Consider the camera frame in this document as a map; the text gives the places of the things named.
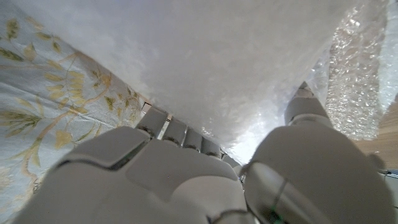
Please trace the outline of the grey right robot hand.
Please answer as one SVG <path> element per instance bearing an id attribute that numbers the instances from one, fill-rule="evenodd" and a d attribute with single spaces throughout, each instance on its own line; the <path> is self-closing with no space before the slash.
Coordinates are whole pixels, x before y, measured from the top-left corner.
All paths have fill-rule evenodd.
<path id="1" fill-rule="evenodd" d="M 151 108 L 86 141 L 46 175 L 16 223 L 395 223 L 377 166 L 306 83 L 285 125 L 232 166 L 213 142 Z"/>

